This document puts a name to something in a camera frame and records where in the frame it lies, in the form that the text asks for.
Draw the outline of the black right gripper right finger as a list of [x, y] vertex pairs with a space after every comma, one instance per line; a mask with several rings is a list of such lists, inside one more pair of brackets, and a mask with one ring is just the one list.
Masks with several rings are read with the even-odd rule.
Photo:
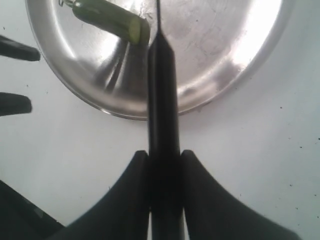
[[293, 231], [258, 214], [225, 190], [195, 153], [181, 154], [183, 205], [191, 240], [298, 240]]

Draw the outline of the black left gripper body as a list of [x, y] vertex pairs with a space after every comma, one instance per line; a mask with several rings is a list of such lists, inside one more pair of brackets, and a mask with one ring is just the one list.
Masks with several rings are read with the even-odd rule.
[[65, 227], [17, 191], [0, 182], [0, 238], [45, 240]]

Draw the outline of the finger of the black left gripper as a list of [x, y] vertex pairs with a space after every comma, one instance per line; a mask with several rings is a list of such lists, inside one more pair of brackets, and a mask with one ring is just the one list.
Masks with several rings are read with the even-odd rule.
[[24, 95], [1, 92], [0, 116], [28, 114], [32, 112], [31, 100]]
[[12, 59], [36, 62], [41, 59], [40, 52], [31, 46], [0, 36], [0, 55]]

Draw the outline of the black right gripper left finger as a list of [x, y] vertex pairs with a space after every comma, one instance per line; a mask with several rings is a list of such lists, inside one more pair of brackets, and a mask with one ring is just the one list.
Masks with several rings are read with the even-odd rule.
[[148, 155], [136, 151], [127, 168], [89, 211], [52, 240], [145, 240], [148, 235]]

